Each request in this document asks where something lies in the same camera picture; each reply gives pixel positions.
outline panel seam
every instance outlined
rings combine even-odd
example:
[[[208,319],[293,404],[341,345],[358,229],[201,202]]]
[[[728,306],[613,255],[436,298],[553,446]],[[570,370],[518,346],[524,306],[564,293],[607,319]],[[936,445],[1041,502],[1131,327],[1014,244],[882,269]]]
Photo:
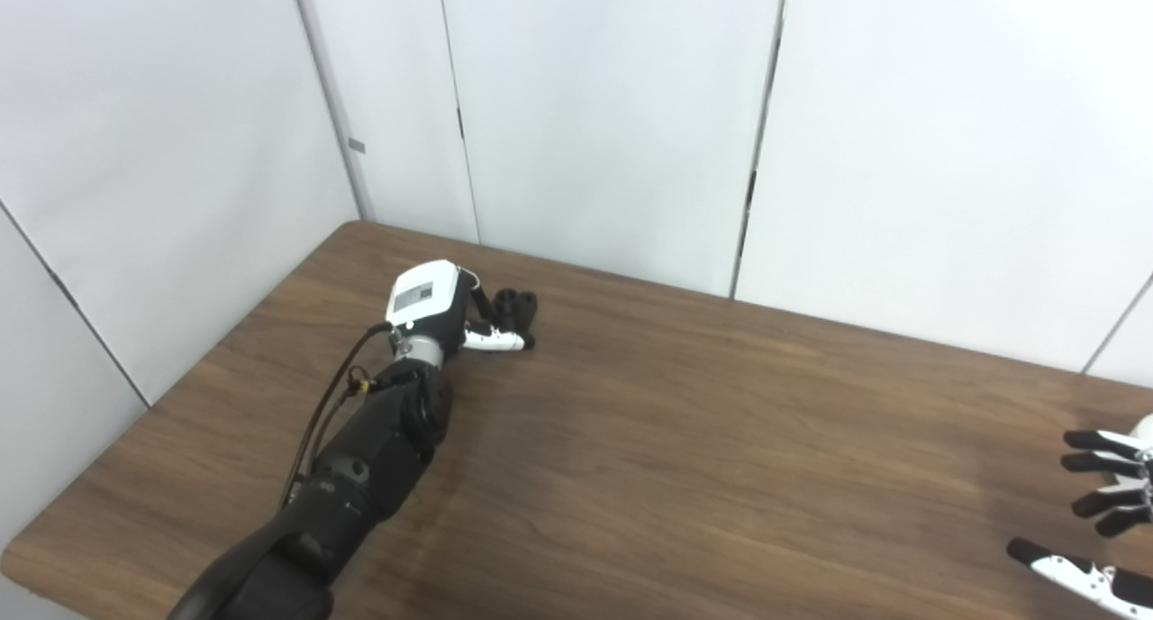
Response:
[[[80,307],[76,298],[74,298],[71,293],[68,290],[68,287],[63,283],[63,280],[59,274],[56,274],[56,271],[52,270],[52,266],[50,266],[44,255],[40,254],[40,249],[32,243],[32,239],[28,237],[28,234],[24,233],[24,227],[20,225],[20,221],[16,221],[16,217],[14,217],[12,210],[8,210],[8,205],[3,204],[3,201],[0,201],[0,210],[3,211],[5,217],[8,217],[8,221],[12,221],[13,227],[16,228],[16,233],[20,234],[20,237],[23,239],[24,243],[27,243],[30,250],[32,250],[37,262],[40,263],[40,266],[44,267],[45,272],[47,272],[48,279],[56,285],[61,295],[65,296],[65,300],[68,301],[80,319],[84,322],[85,327],[89,330],[91,335],[96,338],[100,348],[104,349],[104,354],[107,354],[107,357],[112,358],[112,364],[116,366],[116,370],[119,370],[120,376],[125,378],[125,381],[128,381],[128,386],[131,386],[133,393],[140,398],[141,406],[144,407],[144,410],[151,409],[152,403],[149,403],[148,398],[145,398],[144,393],[141,392],[140,386],[136,386],[136,381],[133,381],[133,378],[128,375],[128,370],[125,370],[125,366],[120,363],[120,358],[118,358],[115,354],[112,354],[112,348],[110,348],[106,341],[104,341],[104,338],[100,337],[100,333],[96,330],[96,325],[92,325],[92,322],[85,315],[84,309]]]
[[[473,186],[473,162],[468,157],[468,141],[465,137],[465,118],[460,107],[460,88],[457,85],[457,62],[452,55],[452,35],[449,33],[449,8],[440,0],[440,20],[444,21],[444,44],[449,48],[449,73],[452,75],[452,97],[457,101],[457,123],[460,126],[460,146],[465,150],[465,174],[468,177],[468,197],[473,202],[473,225],[476,226],[476,242],[484,245],[481,235],[481,217],[476,207],[476,188]]]
[[[1145,293],[1150,290],[1151,285],[1153,285],[1153,275],[1150,275],[1150,278],[1145,280],[1145,283],[1143,283],[1141,287],[1138,288],[1137,295],[1133,296],[1132,301],[1130,301],[1129,307],[1125,308],[1125,311],[1121,312],[1121,317],[1118,317],[1117,322],[1115,322],[1115,324],[1113,324],[1113,327],[1109,328],[1109,332],[1105,335],[1105,340],[1101,341],[1097,350],[1094,350],[1093,356],[1088,357],[1088,362],[1086,362],[1080,373],[1087,375],[1088,370],[1093,369],[1093,365],[1097,364],[1098,358],[1101,357],[1101,354],[1105,353],[1105,349],[1108,348],[1109,343],[1113,341],[1113,337],[1117,335],[1118,330],[1122,327],[1122,325],[1125,324],[1125,320],[1128,319],[1129,315],[1133,312],[1133,309],[1136,309],[1137,304],[1139,304],[1141,298],[1144,298]]]
[[[312,31],[312,23],[309,21],[309,12],[304,9],[306,0],[293,0],[296,3],[296,16],[300,17],[301,28],[304,31],[304,40],[308,43],[308,54],[312,59],[312,68],[316,70],[317,80],[321,82],[321,93],[324,94],[324,103],[329,109],[329,119],[332,122],[332,133],[337,138],[337,149],[340,151],[340,159],[345,165],[345,175],[348,177],[348,187],[353,192],[353,204],[356,205],[356,214],[362,221],[369,221],[368,205],[366,204],[364,186],[360,184],[357,180],[356,172],[353,171],[353,159],[352,153],[348,150],[348,133],[346,129],[348,127],[344,126],[341,118],[338,114],[338,104],[336,90],[330,82],[327,74],[324,71],[324,65],[321,63],[321,50],[318,40],[318,35]]]
[[[737,251],[732,262],[732,280],[729,282],[729,300],[737,300],[737,280],[740,279],[740,263],[745,255],[745,237],[748,234],[748,219],[753,211],[753,192],[756,189],[758,165],[761,161],[761,148],[764,143],[764,128],[769,115],[769,99],[773,96],[773,82],[777,76],[777,59],[781,56],[781,40],[785,30],[785,3],[789,0],[777,2],[776,33],[773,37],[773,45],[769,52],[769,66],[764,74],[764,91],[761,98],[760,120],[756,123],[756,135],[753,138],[753,160],[748,168],[748,188],[746,188],[745,201],[740,214],[740,234],[737,237]]]

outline white robotic hand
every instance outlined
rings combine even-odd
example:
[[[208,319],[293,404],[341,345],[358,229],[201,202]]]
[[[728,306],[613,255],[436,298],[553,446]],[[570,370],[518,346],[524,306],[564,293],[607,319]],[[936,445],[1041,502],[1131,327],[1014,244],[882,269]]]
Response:
[[[481,320],[467,319],[473,303]],[[442,365],[458,349],[488,353],[532,349],[528,333],[536,296],[503,288],[488,300],[481,279],[464,266],[437,259],[405,271],[392,285],[385,319],[400,357]]]
[[[1107,538],[1153,519],[1150,502],[1153,448],[1145,440],[1109,431],[1069,431],[1064,440],[1083,451],[1062,456],[1061,464],[1068,471],[1108,472],[1118,481],[1078,498],[1072,504],[1073,514],[1083,519],[1103,514],[1095,528]],[[1101,608],[1124,618],[1153,620],[1153,579],[1114,566],[1098,566],[1085,558],[1057,554],[1022,538],[1009,542],[1007,552],[1042,577]]]

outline table surface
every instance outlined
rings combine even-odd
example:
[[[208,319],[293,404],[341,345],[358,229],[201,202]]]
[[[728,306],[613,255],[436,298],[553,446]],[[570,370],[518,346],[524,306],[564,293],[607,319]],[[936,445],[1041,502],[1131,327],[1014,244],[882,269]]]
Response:
[[[1072,517],[1100,477],[1057,464],[1062,431],[1123,431],[1153,391],[367,222],[129,428],[3,573],[97,620],[164,618],[267,521],[336,365],[434,258],[536,292],[537,346],[446,365],[449,439],[338,580],[334,618],[1103,615],[1005,558],[1012,535],[1153,573],[1139,531],[1107,546]]]

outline black robotic arm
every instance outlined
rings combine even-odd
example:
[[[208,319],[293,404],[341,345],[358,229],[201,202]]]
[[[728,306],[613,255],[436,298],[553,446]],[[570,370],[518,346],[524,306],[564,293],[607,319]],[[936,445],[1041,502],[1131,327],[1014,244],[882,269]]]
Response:
[[[469,303],[482,320],[467,320]],[[332,582],[367,535],[400,509],[445,438],[452,411],[442,372],[446,358],[461,348],[530,349],[535,312],[532,293],[503,290],[490,301],[472,271],[445,259],[400,275],[385,324],[370,328],[353,350],[387,332],[392,365],[369,380],[349,378],[346,395],[366,391],[363,406],[297,475],[318,407],[279,512],[206,567],[168,620],[329,618]]]

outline robot finger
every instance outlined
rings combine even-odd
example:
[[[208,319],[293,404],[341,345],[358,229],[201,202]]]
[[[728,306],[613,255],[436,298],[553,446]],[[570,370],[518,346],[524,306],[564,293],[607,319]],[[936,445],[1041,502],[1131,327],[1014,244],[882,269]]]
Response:
[[[1108,459],[1098,453],[1084,452],[1082,454],[1069,454],[1061,456],[1061,467],[1067,471],[1083,474],[1086,471],[1108,471],[1117,476],[1137,477],[1144,481],[1147,477],[1145,464],[1137,461],[1120,459]]]
[[[1073,514],[1080,519],[1090,519],[1100,513],[1114,508],[1130,508],[1130,506],[1147,506],[1148,496],[1145,493],[1145,485],[1109,485],[1094,492],[1090,492],[1072,502]]]
[[[1113,509],[1113,512],[1095,522],[1094,528],[1097,528],[1097,534],[1111,539],[1133,526],[1148,522],[1150,508],[1147,506],[1130,506],[1130,508]]]
[[[1005,550],[1038,575],[1110,613],[1133,620],[1153,619],[1153,580],[1145,575],[1058,554],[1022,538],[1013,538]]]
[[[1124,460],[1144,461],[1145,444],[1111,431],[1065,431],[1065,444],[1084,452],[1111,452]]]

